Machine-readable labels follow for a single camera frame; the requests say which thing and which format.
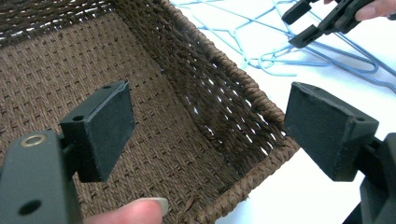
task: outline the finger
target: finger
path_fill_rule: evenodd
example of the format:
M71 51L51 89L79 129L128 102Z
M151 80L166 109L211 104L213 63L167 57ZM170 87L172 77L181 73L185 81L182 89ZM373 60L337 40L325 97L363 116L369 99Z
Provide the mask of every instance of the finger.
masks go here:
M388 16L396 11L396 0L376 0L361 8L355 15L357 21Z
M161 224L167 210L164 198L139 199L115 211L86 218L84 224Z

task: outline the black clamp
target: black clamp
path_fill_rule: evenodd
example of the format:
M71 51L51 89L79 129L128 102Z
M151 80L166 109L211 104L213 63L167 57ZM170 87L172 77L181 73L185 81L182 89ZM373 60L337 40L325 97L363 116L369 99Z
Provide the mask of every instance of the black clamp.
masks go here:
M293 83L285 117L293 137L333 181L364 173L361 203L344 223L396 220L396 133L375 138L378 121L323 89Z
M310 3L317 1L300 0L283 15L282 20L289 25L293 24L311 9ZM336 2L338 4L337 7L323 19L318 27L315 25L309 26L289 42L294 47L301 49L322 35L329 35L331 33L347 34L360 23L360 21L355 20L356 12L373 2L373 0L336 0ZM389 20L396 20L396 14L389 16Z
M1 223L82 223L73 174L108 179L134 130L129 83L102 87L61 121L63 133L12 142L0 170Z

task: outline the wicker weave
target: wicker weave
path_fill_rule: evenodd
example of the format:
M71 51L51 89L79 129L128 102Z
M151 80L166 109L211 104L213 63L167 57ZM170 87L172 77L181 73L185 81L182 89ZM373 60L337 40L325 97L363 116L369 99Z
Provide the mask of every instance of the wicker weave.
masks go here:
M76 180L85 217L160 196L165 223L214 223L298 148L283 112L166 0L7 1L0 45L0 161L101 86L131 83L136 129L112 175Z

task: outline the wicker basket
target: wicker basket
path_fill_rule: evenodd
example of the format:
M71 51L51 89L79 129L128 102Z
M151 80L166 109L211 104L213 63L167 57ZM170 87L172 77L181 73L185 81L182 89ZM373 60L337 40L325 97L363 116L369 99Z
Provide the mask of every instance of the wicker basket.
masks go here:
M0 5L0 161L107 83L127 79L136 129L84 217L165 197L165 223L214 223L298 149L283 112L167 0Z

